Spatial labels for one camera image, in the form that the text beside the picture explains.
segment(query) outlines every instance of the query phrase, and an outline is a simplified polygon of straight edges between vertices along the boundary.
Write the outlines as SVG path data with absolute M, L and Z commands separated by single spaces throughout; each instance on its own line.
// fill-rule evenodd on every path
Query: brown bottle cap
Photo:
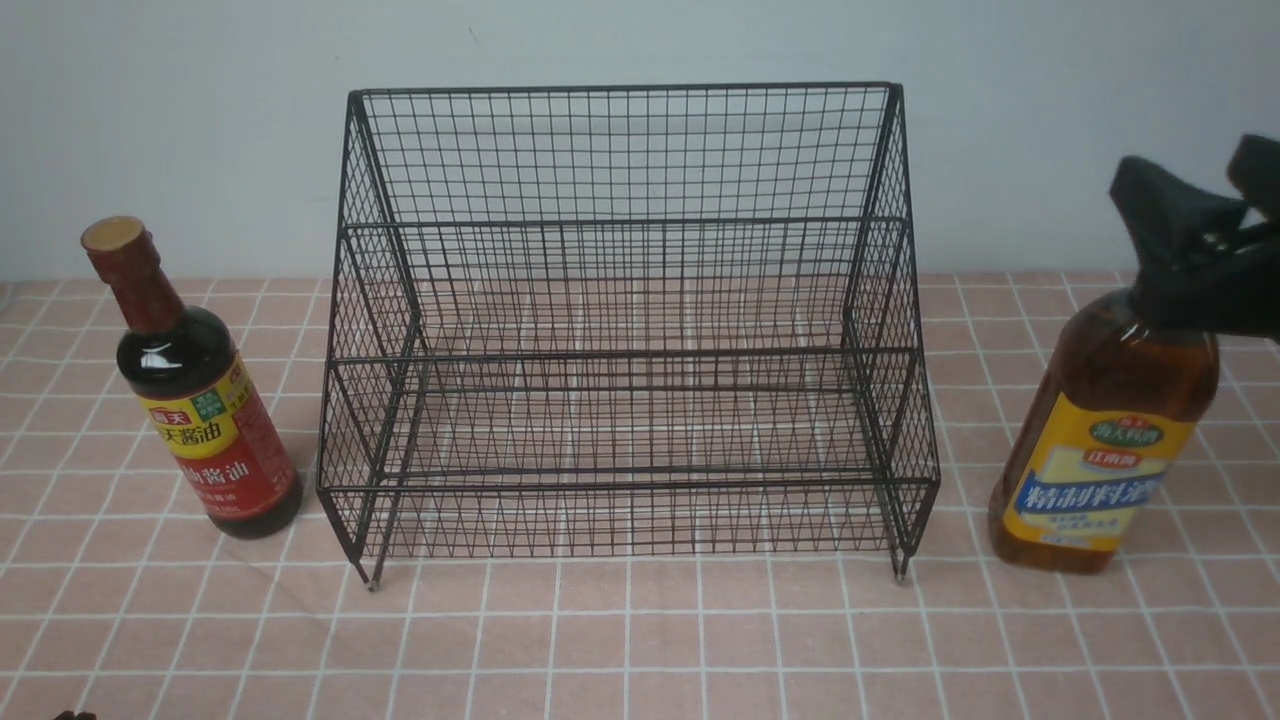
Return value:
M 150 275 L 160 266 L 151 233 L 137 218 L 116 215 L 99 220 L 81 236 L 97 277 L 118 284 Z

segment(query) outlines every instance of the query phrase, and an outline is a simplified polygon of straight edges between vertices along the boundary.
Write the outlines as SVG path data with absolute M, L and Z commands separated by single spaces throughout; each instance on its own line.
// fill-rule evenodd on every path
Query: bottle label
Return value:
M 297 482 L 239 355 L 201 392 L 138 400 L 214 518 L 243 520 L 270 510 Z
M 1142 413 L 1092 413 L 1059 395 L 1005 509 L 1028 542 L 1114 551 L 1196 430 Z

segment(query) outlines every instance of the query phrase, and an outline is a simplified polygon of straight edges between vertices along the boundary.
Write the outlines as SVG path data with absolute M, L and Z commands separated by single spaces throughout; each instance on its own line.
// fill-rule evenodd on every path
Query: white wall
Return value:
M 1225 191 L 1280 136 L 1275 0 L 5 0 L 0 279 L 142 217 L 177 275 L 328 274 L 346 91 L 892 79 L 925 269 L 1132 264 L 1147 154 Z

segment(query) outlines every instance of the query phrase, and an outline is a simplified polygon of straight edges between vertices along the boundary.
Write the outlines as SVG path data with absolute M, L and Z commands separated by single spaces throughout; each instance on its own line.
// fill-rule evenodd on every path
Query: bottle neck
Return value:
M 159 334 L 182 322 L 186 306 L 160 268 L 111 286 L 124 323 L 136 334 Z

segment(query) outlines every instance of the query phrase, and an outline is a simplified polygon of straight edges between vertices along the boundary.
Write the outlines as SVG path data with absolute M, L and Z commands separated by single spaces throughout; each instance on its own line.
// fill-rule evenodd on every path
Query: wire rack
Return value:
M 905 575 L 938 460 L 900 86 L 357 91 L 339 204 L 317 489 L 371 589 L 412 556 Z

